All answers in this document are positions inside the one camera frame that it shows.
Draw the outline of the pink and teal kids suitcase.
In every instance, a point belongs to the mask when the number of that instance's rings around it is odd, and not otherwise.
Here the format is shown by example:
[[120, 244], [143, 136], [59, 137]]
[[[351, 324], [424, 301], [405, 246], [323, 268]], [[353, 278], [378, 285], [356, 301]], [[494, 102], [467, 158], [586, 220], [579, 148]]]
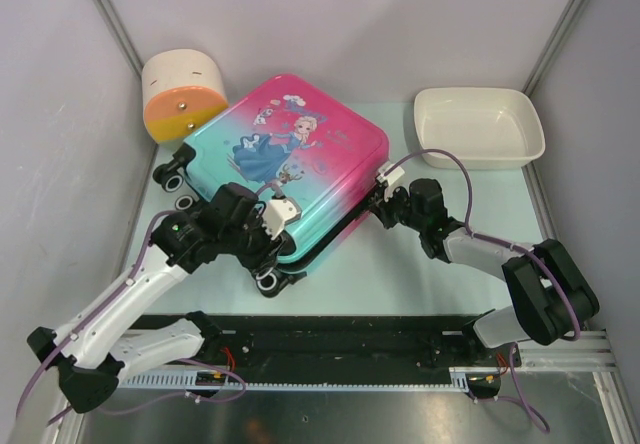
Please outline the pink and teal kids suitcase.
[[237, 183], [264, 201], [277, 190], [302, 210], [286, 226], [295, 251], [273, 275], [254, 279], [266, 297], [303, 279], [311, 263], [368, 203], [389, 141], [379, 127], [303, 79], [275, 76], [187, 136], [153, 178], [165, 191], [188, 185], [198, 200]]

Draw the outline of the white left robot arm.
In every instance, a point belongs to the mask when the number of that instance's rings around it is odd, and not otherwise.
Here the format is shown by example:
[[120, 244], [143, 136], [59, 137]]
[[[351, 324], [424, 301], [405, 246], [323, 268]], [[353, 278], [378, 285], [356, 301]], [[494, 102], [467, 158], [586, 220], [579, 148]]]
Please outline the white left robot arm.
[[280, 190], [264, 201], [237, 183], [223, 185], [209, 201], [159, 212], [129, 270], [69, 322], [30, 333], [27, 343], [40, 365], [23, 393], [54, 368], [69, 409], [84, 414], [136, 374], [183, 359], [214, 361], [221, 351], [219, 330], [202, 312], [146, 336], [123, 335], [163, 294], [220, 255], [236, 257], [259, 280], [273, 275], [288, 239], [285, 228], [301, 214]]

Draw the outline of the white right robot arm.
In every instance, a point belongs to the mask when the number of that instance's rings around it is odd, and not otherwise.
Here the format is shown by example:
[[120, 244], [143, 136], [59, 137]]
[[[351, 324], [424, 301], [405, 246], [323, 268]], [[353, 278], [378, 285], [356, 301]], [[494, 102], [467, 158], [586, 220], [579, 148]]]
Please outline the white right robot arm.
[[448, 214], [435, 179], [404, 187], [379, 176], [368, 209], [387, 229], [400, 224], [417, 232], [428, 258], [471, 267], [505, 283], [511, 305], [476, 318], [461, 340], [462, 355], [473, 365], [486, 364], [498, 347], [512, 342], [548, 346], [559, 339], [576, 340], [581, 325], [600, 310], [562, 243], [516, 244], [469, 231]]

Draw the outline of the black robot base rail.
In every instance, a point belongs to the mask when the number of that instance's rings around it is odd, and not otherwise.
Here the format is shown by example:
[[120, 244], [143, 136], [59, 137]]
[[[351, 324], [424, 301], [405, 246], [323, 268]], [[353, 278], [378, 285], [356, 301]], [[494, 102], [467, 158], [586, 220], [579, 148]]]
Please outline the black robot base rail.
[[218, 329], [218, 345], [235, 362], [254, 357], [407, 357], [429, 367], [505, 362], [510, 341], [485, 346], [472, 335], [471, 315], [258, 316], [193, 313]]

